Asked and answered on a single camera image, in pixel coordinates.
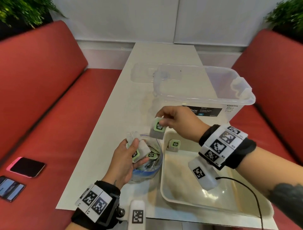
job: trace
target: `white table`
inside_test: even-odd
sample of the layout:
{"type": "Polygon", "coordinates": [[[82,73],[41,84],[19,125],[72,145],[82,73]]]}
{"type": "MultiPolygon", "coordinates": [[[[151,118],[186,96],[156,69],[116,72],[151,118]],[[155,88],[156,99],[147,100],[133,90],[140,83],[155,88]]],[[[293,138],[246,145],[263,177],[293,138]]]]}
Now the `white table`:
{"type": "MultiPolygon", "coordinates": [[[[155,116],[148,112],[153,86],[130,79],[131,69],[140,62],[202,65],[194,46],[136,43],[56,208],[75,210],[74,203],[83,191],[105,175],[115,148],[127,132],[149,132],[155,116]]],[[[205,76],[205,84],[210,84],[209,92],[213,93],[206,73],[205,76]]],[[[204,121],[209,125],[226,122],[220,117],[204,121]]],[[[152,180],[122,188],[120,205],[126,210],[123,220],[128,219],[130,201],[142,199],[148,218],[260,228],[259,218],[167,203],[160,193],[160,176],[158,173],[152,180]]],[[[264,228],[277,229],[273,218],[264,219],[264,228]]]]}

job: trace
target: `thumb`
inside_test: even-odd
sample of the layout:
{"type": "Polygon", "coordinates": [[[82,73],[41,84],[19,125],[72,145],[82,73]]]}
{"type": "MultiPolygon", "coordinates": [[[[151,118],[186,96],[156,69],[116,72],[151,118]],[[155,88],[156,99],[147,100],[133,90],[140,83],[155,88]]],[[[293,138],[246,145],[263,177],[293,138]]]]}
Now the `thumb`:
{"type": "Polygon", "coordinates": [[[163,118],[159,121],[159,124],[162,126],[169,126],[170,128],[174,127],[175,120],[170,118],[163,118]]]}
{"type": "Polygon", "coordinates": [[[138,145],[139,145],[139,140],[138,140],[138,138],[135,138],[135,139],[133,140],[133,143],[132,143],[132,144],[130,145],[130,147],[128,148],[128,153],[131,154],[131,155],[133,155],[134,152],[137,150],[138,145]]]}

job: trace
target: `pink phone case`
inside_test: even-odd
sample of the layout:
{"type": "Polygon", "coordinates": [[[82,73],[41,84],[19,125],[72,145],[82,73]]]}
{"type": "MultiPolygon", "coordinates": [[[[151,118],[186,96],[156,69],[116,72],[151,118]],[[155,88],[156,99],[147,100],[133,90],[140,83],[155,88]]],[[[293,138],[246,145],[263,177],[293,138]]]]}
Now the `pink phone case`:
{"type": "MultiPolygon", "coordinates": [[[[16,160],[14,160],[13,163],[11,163],[11,164],[6,168],[6,170],[7,170],[7,171],[10,171],[10,172],[13,172],[13,171],[11,171],[11,168],[12,168],[12,167],[17,163],[17,161],[19,161],[21,158],[22,158],[22,157],[18,157],[16,160]]],[[[25,176],[25,175],[20,174],[20,173],[16,173],[16,174],[21,175],[21,176],[24,176],[24,177],[32,178],[32,177],[25,176]]]]}

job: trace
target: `potted plant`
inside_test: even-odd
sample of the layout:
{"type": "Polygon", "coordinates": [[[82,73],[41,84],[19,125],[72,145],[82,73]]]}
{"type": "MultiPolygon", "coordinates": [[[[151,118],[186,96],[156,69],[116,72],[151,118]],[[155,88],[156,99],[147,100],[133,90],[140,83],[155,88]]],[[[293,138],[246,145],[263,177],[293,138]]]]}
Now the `potted plant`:
{"type": "Polygon", "coordinates": [[[0,40],[52,22],[52,0],[0,0],[0,40]]]}
{"type": "Polygon", "coordinates": [[[303,0],[289,0],[277,3],[265,20],[273,30],[303,43],[303,0]]]}

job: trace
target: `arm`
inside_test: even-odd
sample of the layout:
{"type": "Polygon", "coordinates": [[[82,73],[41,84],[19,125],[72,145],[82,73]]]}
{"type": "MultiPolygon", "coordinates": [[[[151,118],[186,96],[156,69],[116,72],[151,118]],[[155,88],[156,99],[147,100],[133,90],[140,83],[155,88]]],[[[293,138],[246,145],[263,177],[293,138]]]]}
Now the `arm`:
{"type": "MultiPolygon", "coordinates": [[[[139,140],[136,138],[128,149],[126,149],[126,143],[125,139],[116,148],[107,173],[102,178],[102,181],[116,186],[119,190],[129,182],[134,168],[138,168],[149,160],[148,157],[145,157],[133,163],[132,155],[138,148],[139,140]]],[[[103,230],[107,228],[98,226],[98,229],[103,230]]],[[[66,230],[86,230],[86,228],[72,222],[67,226],[66,230]]]]}
{"type": "MultiPolygon", "coordinates": [[[[165,106],[156,115],[183,138],[199,142],[210,128],[188,108],[165,106]]],[[[303,228],[303,167],[257,147],[244,157],[238,173],[303,228]]]]}

